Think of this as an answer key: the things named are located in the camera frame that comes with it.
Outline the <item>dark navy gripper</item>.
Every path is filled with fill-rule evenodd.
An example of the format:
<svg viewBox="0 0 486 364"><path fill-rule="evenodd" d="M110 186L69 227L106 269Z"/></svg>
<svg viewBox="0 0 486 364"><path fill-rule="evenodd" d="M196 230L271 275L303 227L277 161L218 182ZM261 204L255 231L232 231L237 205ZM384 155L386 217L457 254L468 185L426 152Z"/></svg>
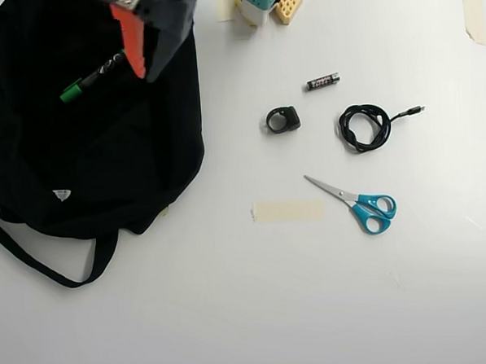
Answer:
<svg viewBox="0 0 486 364"><path fill-rule="evenodd" d="M155 82L173 68L182 72L197 68L194 25L197 0L139 0L132 11L110 5L120 22L126 59L135 75ZM162 29L187 29L174 36Z"/></svg>

